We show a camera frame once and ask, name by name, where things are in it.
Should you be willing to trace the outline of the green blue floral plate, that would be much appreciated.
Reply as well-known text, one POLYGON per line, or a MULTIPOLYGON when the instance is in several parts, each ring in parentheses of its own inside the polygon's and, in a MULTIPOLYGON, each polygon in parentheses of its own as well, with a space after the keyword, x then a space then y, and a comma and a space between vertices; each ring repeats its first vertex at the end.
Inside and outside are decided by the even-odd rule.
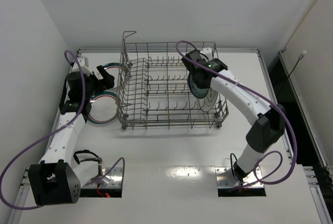
POLYGON ((205 98, 211 90, 208 85, 207 79, 203 77, 193 77, 191 74, 189 74, 187 84, 190 92, 197 99, 205 98))

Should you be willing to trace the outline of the white plate with grey pattern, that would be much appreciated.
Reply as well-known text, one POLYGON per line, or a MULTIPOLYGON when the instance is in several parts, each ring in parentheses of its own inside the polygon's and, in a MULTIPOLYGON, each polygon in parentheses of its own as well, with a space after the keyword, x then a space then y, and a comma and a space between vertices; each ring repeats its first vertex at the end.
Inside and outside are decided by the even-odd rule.
POLYGON ((202 98, 198 99, 199 108, 202 112, 208 113, 210 112, 217 102, 219 93, 213 89, 208 90, 208 94, 202 98))

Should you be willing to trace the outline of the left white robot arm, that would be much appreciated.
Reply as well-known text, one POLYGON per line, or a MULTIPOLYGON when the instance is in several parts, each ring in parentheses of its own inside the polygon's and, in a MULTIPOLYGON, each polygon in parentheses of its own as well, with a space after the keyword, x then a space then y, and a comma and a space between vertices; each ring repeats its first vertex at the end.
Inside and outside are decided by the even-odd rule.
POLYGON ((99 156, 77 161, 74 148, 79 133, 87 123, 91 100, 114 87, 114 76, 103 66, 97 67, 101 78, 85 70, 75 68, 65 78, 59 110, 59 132, 54 134, 50 146, 38 164, 28 170, 28 177, 37 206, 76 203, 81 187, 102 175, 102 159, 99 156))

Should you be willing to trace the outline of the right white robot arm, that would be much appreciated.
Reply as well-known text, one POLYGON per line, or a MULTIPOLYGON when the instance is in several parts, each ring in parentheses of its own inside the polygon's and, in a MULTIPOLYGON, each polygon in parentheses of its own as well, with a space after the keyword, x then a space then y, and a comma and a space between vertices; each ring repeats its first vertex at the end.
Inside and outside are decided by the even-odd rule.
POLYGON ((229 100, 251 125, 246 135, 247 145, 232 166, 232 176, 239 182, 254 169, 267 150, 284 134, 285 121, 271 104, 254 93, 241 88, 241 84, 221 60, 207 60, 193 50, 182 58, 189 72, 188 86, 200 98, 210 89, 229 100))

